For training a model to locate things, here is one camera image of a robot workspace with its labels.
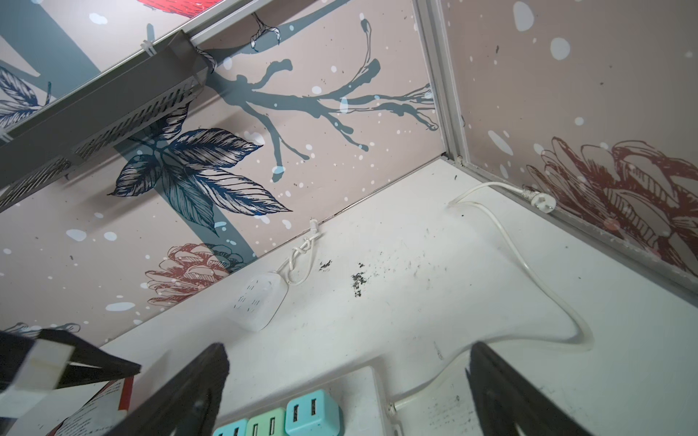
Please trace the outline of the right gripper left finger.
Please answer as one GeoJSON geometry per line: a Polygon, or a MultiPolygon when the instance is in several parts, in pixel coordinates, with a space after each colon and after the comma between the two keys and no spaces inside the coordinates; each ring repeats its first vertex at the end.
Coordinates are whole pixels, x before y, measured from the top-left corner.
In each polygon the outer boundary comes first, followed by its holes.
{"type": "Polygon", "coordinates": [[[213,343],[109,435],[211,435],[229,374],[225,345],[213,343]]]}

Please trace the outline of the green plug adapter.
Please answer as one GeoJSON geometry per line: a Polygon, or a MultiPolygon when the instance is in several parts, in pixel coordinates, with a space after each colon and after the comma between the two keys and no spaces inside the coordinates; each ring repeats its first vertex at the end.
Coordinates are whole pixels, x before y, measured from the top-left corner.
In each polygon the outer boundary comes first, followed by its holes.
{"type": "Polygon", "coordinates": [[[287,436],[285,431],[285,409],[275,408],[248,420],[246,436],[287,436]]]}

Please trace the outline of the red white snack bag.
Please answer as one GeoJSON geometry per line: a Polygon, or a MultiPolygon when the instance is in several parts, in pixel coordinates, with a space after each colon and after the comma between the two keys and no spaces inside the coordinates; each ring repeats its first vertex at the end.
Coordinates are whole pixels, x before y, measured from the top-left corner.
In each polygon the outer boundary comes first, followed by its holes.
{"type": "Polygon", "coordinates": [[[90,436],[107,434],[127,417],[133,384],[134,377],[110,381],[48,435],[90,436]]]}

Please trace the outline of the white colourful power strip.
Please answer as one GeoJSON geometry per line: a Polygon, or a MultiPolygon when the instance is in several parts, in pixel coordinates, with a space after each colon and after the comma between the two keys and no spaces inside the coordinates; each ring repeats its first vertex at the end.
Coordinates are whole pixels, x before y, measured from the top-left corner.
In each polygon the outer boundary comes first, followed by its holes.
{"type": "Polygon", "coordinates": [[[383,385],[371,366],[365,366],[324,383],[307,385],[294,392],[276,394],[240,412],[221,414],[214,430],[227,423],[241,419],[249,420],[275,408],[285,409],[292,399],[318,390],[327,391],[339,404],[343,424],[341,435],[400,435],[402,433],[387,416],[383,385]]]}

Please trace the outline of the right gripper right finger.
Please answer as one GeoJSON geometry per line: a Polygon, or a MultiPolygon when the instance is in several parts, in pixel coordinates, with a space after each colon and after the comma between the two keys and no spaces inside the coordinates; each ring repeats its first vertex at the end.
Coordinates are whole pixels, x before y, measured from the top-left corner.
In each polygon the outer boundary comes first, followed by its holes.
{"type": "Polygon", "coordinates": [[[591,435],[483,342],[466,376],[484,435],[591,435]]]}

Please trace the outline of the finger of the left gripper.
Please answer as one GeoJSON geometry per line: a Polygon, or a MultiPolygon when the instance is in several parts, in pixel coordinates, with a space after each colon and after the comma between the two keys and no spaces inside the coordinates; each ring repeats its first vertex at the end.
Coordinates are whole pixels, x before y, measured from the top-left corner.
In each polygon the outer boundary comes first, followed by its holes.
{"type": "Polygon", "coordinates": [[[135,377],[140,370],[139,364],[108,354],[68,330],[42,329],[29,336],[2,332],[1,434],[9,434],[20,418],[55,390],[93,383],[105,386],[135,377]]]}

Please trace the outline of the teal plug adapter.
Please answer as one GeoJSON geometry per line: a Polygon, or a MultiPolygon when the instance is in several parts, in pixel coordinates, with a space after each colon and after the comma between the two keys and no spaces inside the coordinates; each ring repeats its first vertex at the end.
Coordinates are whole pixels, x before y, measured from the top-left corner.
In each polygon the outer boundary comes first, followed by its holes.
{"type": "Polygon", "coordinates": [[[241,419],[227,423],[214,430],[214,436],[246,436],[248,420],[241,419]]]}
{"type": "Polygon", "coordinates": [[[294,398],[285,408],[285,432],[290,436],[339,436],[343,432],[341,408],[325,390],[294,398]]]}

